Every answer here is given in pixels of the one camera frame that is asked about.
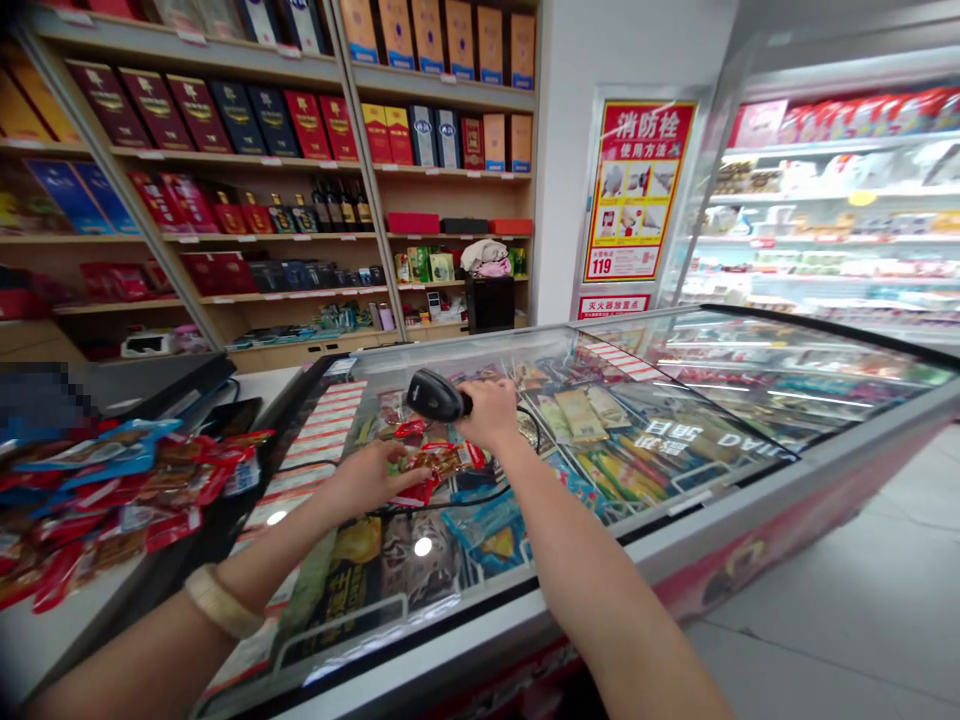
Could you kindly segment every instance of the glass freezer lid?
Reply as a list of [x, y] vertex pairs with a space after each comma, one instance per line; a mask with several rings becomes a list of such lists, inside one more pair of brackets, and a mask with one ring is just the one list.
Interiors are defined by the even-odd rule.
[[[577, 330], [548, 328], [359, 353], [349, 374], [305, 398], [284, 431], [286, 454], [268, 494], [297, 473], [330, 472], [311, 463], [347, 456], [376, 437], [399, 436], [412, 453], [427, 443], [462, 448], [452, 425], [418, 429], [404, 405], [420, 367], [454, 382], [513, 379], [532, 415], [519, 414], [521, 432], [536, 447], [539, 426], [539, 454], [558, 482], [621, 538], [796, 459], [646, 363], [596, 345]], [[348, 677], [361, 657], [386, 658], [438, 634], [439, 620], [463, 622], [464, 611], [484, 611], [510, 588], [533, 589], [533, 554], [502, 472], [488, 456], [464, 464], [429, 505], [486, 502], [342, 526], [301, 566], [257, 669], [221, 684], [201, 714], [226, 717], [300, 686], [313, 685], [315, 694]]]
[[957, 374], [914, 355], [783, 322], [715, 311], [582, 328], [800, 451]]

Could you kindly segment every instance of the refrigerated display case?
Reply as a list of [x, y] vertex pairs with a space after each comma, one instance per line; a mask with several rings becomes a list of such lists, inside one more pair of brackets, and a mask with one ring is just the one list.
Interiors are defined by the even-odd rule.
[[[518, 666], [531, 668], [523, 684], [575, 660], [537, 589], [509, 479], [453, 426], [405, 406], [422, 367], [514, 380], [521, 432], [678, 620], [852, 517], [960, 399], [950, 356], [722, 306], [318, 364], [286, 393], [263, 497], [234, 552], [309, 496], [333, 471], [324, 463], [371, 439], [435, 453], [444, 479], [321, 542], [195, 716], [483, 717], [514, 698], [499, 671], [546, 652]], [[483, 681], [488, 692], [459, 704]]]
[[725, 67], [659, 306], [795, 312], [960, 352], [960, 15], [831, 16]]

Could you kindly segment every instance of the fire hydrant instruction sign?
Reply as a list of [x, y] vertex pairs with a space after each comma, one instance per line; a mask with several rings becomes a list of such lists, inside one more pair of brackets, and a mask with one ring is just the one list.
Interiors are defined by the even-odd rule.
[[604, 104], [584, 282], [653, 280], [695, 102]]

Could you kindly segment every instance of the white wall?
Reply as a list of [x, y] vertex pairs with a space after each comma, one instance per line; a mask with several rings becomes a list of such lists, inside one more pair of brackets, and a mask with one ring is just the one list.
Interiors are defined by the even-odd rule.
[[543, 0], [537, 324], [569, 319], [598, 83], [713, 84], [737, 0]]

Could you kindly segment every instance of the black box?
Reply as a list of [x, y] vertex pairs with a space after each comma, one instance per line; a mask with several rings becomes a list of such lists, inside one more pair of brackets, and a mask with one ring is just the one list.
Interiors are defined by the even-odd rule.
[[240, 83], [210, 81], [210, 92], [220, 108], [220, 117], [230, 133], [233, 147], [239, 155], [266, 155], [267, 145], [260, 133], [256, 115]]

